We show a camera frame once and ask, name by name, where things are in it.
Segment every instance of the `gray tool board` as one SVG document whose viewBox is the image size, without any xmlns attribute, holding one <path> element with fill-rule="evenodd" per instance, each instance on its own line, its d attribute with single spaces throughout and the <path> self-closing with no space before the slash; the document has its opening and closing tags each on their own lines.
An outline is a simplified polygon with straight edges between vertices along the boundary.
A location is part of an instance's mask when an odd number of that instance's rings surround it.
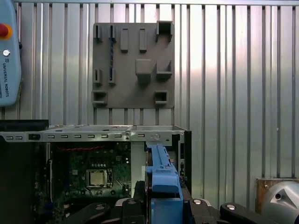
<svg viewBox="0 0 299 224">
<path fill-rule="evenodd" d="M 174 106 L 174 25 L 95 23 L 93 106 Z"/>
</svg>

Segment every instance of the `metal frame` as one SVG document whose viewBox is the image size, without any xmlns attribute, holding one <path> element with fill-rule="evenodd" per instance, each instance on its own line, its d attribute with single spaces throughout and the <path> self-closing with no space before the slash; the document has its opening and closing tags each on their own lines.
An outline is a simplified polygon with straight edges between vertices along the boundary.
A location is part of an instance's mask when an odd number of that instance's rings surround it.
<svg viewBox="0 0 299 224">
<path fill-rule="evenodd" d="M 91 141 L 130 141 L 131 142 L 131 182 L 144 180 L 146 154 L 144 143 L 147 145 L 162 144 L 172 146 L 172 135 L 179 134 L 178 144 L 185 142 L 186 130 L 177 126 L 113 126 L 113 125 L 78 125 L 53 126 L 45 131 L 35 132 L 0 132 L 0 136 L 9 143 L 36 142 L 91 142 Z M 178 164 L 180 159 L 178 147 Z"/>
<path fill-rule="evenodd" d="M 110 4 L 180 4 L 180 5 L 255 5 L 298 6 L 296 0 L 14 0 L 31 3 L 110 3 Z"/>
<path fill-rule="evenodd" d="M 50 127 L 37 132 L 0 132 L 0 136 L 7 142 L 146 141 L 168 145 L 173 134 L 183 137 L 184 131 L 177 126 L 78 125 Z"/>
</svg>

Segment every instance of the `metal wall panel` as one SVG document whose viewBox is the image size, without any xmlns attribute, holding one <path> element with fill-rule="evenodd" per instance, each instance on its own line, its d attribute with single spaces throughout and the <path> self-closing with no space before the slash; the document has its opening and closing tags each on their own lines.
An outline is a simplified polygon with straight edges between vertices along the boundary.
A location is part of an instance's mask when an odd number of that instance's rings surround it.
<svg viewBox="0 0 299 224">
<path fill-rule="evenodd" d="M 214 206 L 254 209 L 256 178 L 299 177 L 298 2 L 24 1 L 23 90 L 0 119 L 188 128 L 192 194 Z M 174 109 L 93 109 L 93 24 L 157 20 L 175 24 Z"/>
</svg>

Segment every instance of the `metal chassis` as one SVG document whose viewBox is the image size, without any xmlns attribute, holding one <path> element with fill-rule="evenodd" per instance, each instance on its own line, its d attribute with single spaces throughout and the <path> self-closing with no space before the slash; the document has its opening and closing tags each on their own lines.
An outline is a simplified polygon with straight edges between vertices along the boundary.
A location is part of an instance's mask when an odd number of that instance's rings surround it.
<svg viewBox="0 0 299 224">
<path fill-rule="evenodd" d="M 131 142 L 131 181 L 144 180 L 146 153 L 144 144 L 162 144 L 172 146 L 172 136 L 180 135 L 178 145 L 185 142 L 186 130 L 177 126 L 50 126 L 45 131 L 30 132 L 0 132 L 0 137 L 8 143 L 52 143 L 52 142 L 101 142 L 129 141 Z M 177 149 L 177 164 L 184 164 L 180 157 L 180 147 Z"/>
</svg>

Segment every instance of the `metal screw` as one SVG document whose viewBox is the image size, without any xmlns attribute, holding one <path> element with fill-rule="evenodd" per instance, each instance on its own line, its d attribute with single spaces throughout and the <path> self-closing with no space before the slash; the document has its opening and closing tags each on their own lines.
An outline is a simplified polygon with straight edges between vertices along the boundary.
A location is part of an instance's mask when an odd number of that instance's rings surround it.
<svg viewBox="0 0 299 224">
<path fill-rule="evenodd" d="M 196 204 L 201 204 L 201 200 L 198 200 L 198 199 L 193 200 L 193 202 Z"/>
<path fill-rule="evenodd" d="M 9 51 L 9 50 L 4 50 L 4 51 L 3 51 L 3 55 L 4 55 L 5 57 L 9 56 L 9 55 L 10 55 L 10 51 Z"/>
<path fill-rule="evenodd" d="M 159 134 L 155 134 L 155 139 L 156 139 L 156 140 L 159 140 L 160 137 L 161 137 L 161 136 L 160 136 Z"/>
<path fill-rule="evenodd" d="M 235 210 L 235 206 L 231 205 L 231 204 L 228 204 L 226 206 L 229 210 Z"/>
</svg>

